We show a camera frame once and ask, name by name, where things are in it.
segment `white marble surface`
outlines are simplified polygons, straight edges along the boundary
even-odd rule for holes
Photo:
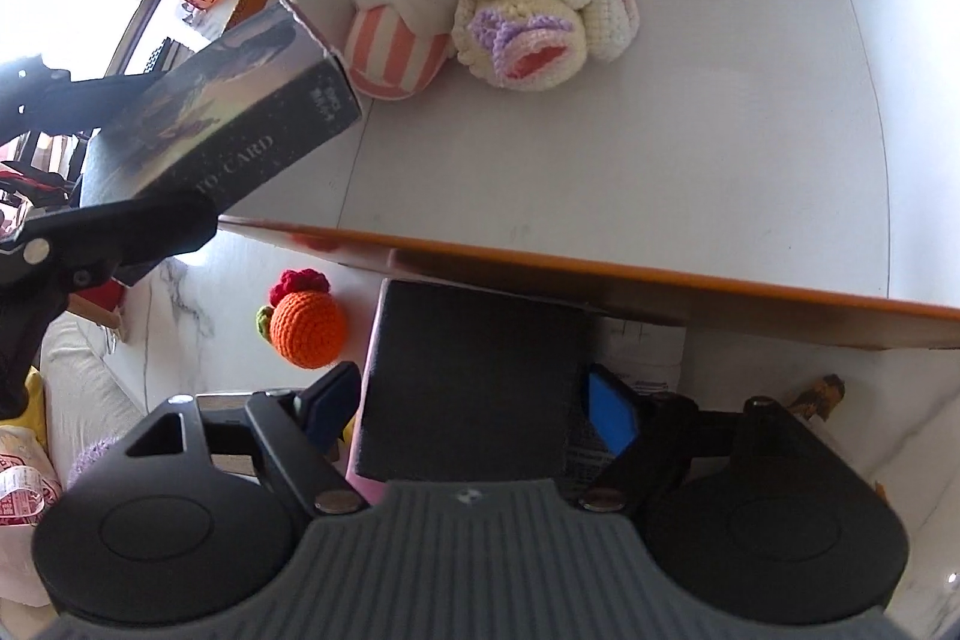
[[[323,370],[299,369],[258,335],[256,311],[285,268],[315,268],[344,306],[343,360],[363,365],[381,277],[221,232],[206,247],[168,259],[134,286],[123,340],[83,331],[141,410],[175,393],[308,386]]]
[[[953,640],[960,620],[960,351],[864,351],[688,330],[680,393],[705,410],[739,410],[754,395],[789,403],[830,373],[843,378],[847,393],[829,421],[814,419],[814,431],[861,477],[884,485],[910,537],[888,615],[915,637]]]

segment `stuffed toy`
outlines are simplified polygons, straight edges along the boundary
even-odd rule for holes
[[[319,369],[335,362],[347,342],[347,317],[315,269],[287,269],[270,289],[256,329],[292,365]]]
[[[496,34],[492,20],[499,20]],[[634,0],[459,0],[452,36],[474,76],[496,87],[542,91],[573,77],[588,55],[616,60],[639,27]]]
[[[353,87],[399,100],[424,90],[454,50],[457,0],[354,0],[344,60]]]

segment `yellow fabric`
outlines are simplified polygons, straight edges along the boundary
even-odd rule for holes
[[[27,394],[30,395],[30,403],[27,410],[20,418],[11,418],[8,421],[0,421],[0,426],[22,426],[24,429],[31,429],[37,435],[37,442],[43,450],[47,449],[47,405],[43,398],[43,378],[40,372],[30,368],[30,374],[27,375]]]

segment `yellow crocheted toy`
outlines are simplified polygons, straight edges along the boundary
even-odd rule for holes
[[[287,269],[256,314],[262,338],[288,362],[318,369],[335,362],[347,342],[347,317],[315,269]]]

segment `white wall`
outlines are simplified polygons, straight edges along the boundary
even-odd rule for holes
[[[890,292],[960,307],[960,0],[852,0],[880,105]]]

